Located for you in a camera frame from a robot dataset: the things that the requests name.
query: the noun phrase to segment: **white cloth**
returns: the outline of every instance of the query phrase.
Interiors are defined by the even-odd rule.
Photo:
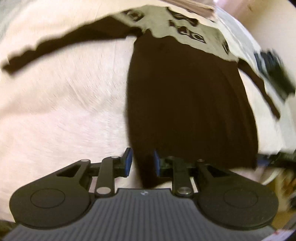
[[[61,36],[85,22],[151,4],[217,26],[233,54],[243,57],[223,25],[158,0],[37,0],[12,21],[0,60],[24,46]],[[75,44],[43,56],[17,74],[0,73],[0,218],[12,219],[9,199],[19,187],[77,160],[100,162],[128,146],[126,77],[135,37]],[[254,85],[243,78],[261,150],[278,151],[281,137]],[[135,172],[116,186],[136,187]]]

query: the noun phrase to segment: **brown garment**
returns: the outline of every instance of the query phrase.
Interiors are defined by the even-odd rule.
[[[132,17],[140,21],[144,15],[137,12]],[[158,183],[152,160],[155,149],[160,157],[205,159],[224,168],[255,167],[256,123],[238,67],[252,78],[278,118],[279,112],[266,94],[263,81],[243,60],[228,61],[182,44],[176,37],[156,38],[150,29],[143,33],[140,28],[106,17],[60,39],[41,43],[36,51],[12,58],[4,69],[13,73],[68,44],[120,38],[131,32],[139,37],[128,73],[128,135],[143,186],[149,188]],[[191,32],[179,31],[183,39],[185,33]],[[192,41],[211,44],[207,36],[192,36],[186,35]],[[218,43],[215,42],[216,48],[228,54],[227,43]]]

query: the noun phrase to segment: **black blurred object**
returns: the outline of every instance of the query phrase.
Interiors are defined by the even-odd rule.
[[[283,63],[274,50],[254,53],[259,71],[267,78],[282,100],[295,95],[295,84],[287,76]]]
[[[13,222],[0,220],[0,238],[12,231],[17,225]]]

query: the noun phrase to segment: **gray ribbed panel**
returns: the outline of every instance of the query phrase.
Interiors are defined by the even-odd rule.
[[[98,199],[79,221],[55,230],[19,225],[4,241],[260,241],[271,227],[236,231],[207,220],[192,200],[175,197],[169,189],[119,189]]]

